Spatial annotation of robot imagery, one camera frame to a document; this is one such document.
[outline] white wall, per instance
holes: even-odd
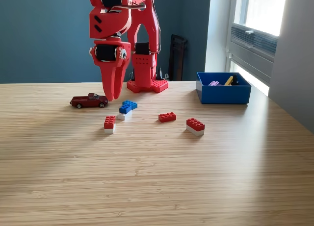
[[[210,0],[205,72],[225,71],[230,4],[231,0]]]
[[[314,132],[314,4],[286,0],[269,97]]]

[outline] red robot arm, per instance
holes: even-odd
[[[128,81],[130,90],[160,93],[168,88],[167,81],[156,80],[160,29],[154,0],[91,0],[91,3],[95,8],[90,13],[90,37],[99,40],[94,42],[90,54],[101,69],[108,100],[119,97],[131,57],[135,81]],[[137,43],[141,24],[149,34],[148,43]],[[130,43],[120,38],[127,31]]]

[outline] toy car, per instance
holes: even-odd
[[[70,105],[77,108],[82,107],[105,107],[108,104],[106,96],[99,96],[97,94],[90,93],[88,96],[73,97]]]

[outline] yellow object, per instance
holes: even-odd
[[[225,85],[230,85],[230,84],[233,82],[233,80],[234,80],[234,77],[233,77],[233,76],[229,77],[229,79],[227,80],[227,82],[225,83]]]

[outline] teal wall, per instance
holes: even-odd
[[[171,34],[189,41],[183,79],[195,80],[196,72],[204,71],[209,1],[155,0],[162,46],[158,65],[164,73]],[[89,0],[0,0],[0,83],[101,81],[88,53],[91,10]],[[144,29],[138,40],[148,40]]]

